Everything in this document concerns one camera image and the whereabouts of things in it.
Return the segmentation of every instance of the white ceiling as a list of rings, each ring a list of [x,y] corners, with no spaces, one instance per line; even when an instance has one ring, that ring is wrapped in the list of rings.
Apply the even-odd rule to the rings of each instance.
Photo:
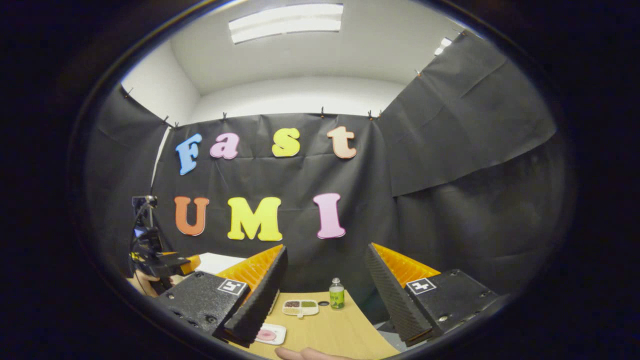
[[[254,81],[349,76],[407,85],[444,37],[461,26],[410,0],[344,3],[339,33],[295,33],[234,45],[228,22],[310,0],[245,1],[202,17],[171,39],[176,59],[201,95]]]

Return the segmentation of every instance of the foam letter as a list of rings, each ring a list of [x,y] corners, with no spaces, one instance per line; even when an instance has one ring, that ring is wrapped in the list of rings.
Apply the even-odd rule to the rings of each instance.
[[[300,137],[298,129],[280,129],[273,134],[273,142],[276,145],[271,147],[271,151],[278,158],[294,156],[300,151],[300,143],[296,140]]]
[[[191,202],[186,196],[176,196],[175,199],[175,225],[182,234],[198,236],[204,231],[205,208],[209,204],[206,197],[197,197],[193,200],[196,204],[196,224],[189,225],[187,223],[187,205]]]
[[[211,147],[209,154],[214,158],[224,157],[227,160],[231,160],[238,155],[236,150],[238,142],[240,142],[240,137],[234,133],[220,134],[216,138],[216,143]]]
[[[340,227],[338,220],[338,200],[340,195],[336,193],[323,193],[314,197],[314,202],[320,209],[320,231],[318,238],[340,238],[347,231]]]
[[[175,147],[180,156],[180,175],[184,175],[196,167],[196,162],[191,158],[198,157],[198,146],[195,143],[200,143],[201,141],[202,135],[195,134]]]
[[[242,225],[249,239],[255,237],[259,226],[258,239],[262,241],[282,240],[282,234],[278,232],[280,199],[277,197],[265,197],[260,201],[255,213],[251,211],[244,197],[232,197],[227,204],[231,206],[231,231],[227,234],[230,239],[244,239],[244,233],[240,229]]]
[[[350,149],[349,142],[347,140],[353,139],[355,135],[352,132],[347,131],[346,127],[336,127],[326,135],[333,139],[333,152],[337,157],[342,159],[351,159],[356,156],[356,149]]]

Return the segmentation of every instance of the blue letter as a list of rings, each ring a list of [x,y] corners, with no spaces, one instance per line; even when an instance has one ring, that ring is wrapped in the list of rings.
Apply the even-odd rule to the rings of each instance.
[[[180,156],[180,175],[184,175],[196,167],[196,162],[191,158],[198,157],[198,146],[195,143],[200,143],[201,141],[202,135],[196,134],[175,147],[178,156]]]

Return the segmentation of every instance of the food tray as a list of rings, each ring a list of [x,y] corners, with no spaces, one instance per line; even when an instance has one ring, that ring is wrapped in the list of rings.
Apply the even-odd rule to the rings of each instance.
[[[305,315],[318,314],[319,307],[315,300],[287,300],[282,304],[282,312],[299,318]]]

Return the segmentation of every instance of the orange letter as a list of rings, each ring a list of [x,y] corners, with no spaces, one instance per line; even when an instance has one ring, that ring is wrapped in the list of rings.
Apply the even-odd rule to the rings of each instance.
[[[206,197],[197,197],[193,200],[196,204],[196,224],[187,223],[187,205],[191,202],[186,196],[176,196],[175,199],[175,225],[182,234],[198,236],[204,231],[204,210],[209,204]]]
[[[356,149],[349,148],[349,142],[347,139],[353,139],[355,135],[347,131],[344,126],[336,127],[326,134],[333,139],[333,152],[335,155],[342,159],[351,159],[356,156]]]

